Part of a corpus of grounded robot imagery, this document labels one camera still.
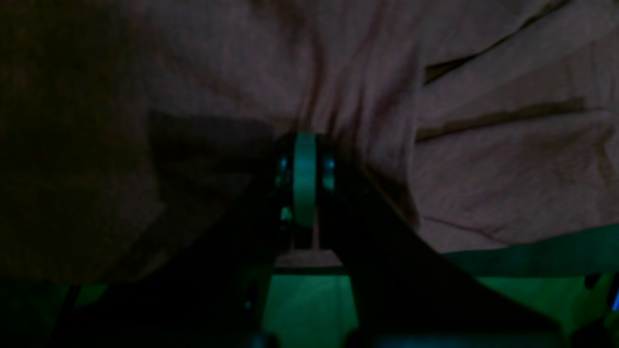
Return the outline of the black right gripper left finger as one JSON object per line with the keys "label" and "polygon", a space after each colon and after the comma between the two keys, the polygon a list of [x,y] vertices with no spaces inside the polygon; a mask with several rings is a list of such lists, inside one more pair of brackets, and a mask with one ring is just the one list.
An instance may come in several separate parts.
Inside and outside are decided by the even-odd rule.
{"label": "black right gripper left finger", "polygon": [[278,348],[262,328],[276,259],[292,246],[295,136],[283,136],[229,211],[151,275],[80,310],[67,298],[51,348]]}

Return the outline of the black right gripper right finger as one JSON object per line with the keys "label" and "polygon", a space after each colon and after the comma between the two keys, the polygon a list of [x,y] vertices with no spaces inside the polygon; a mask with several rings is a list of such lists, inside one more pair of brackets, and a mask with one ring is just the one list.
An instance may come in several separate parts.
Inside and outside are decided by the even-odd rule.
{"label": "black right gripper right finger", "polygon": [[350,348],[564,348],[559,325],[436,253],[320,136],[294,136],[294,247],[332,251],[350,278]]}

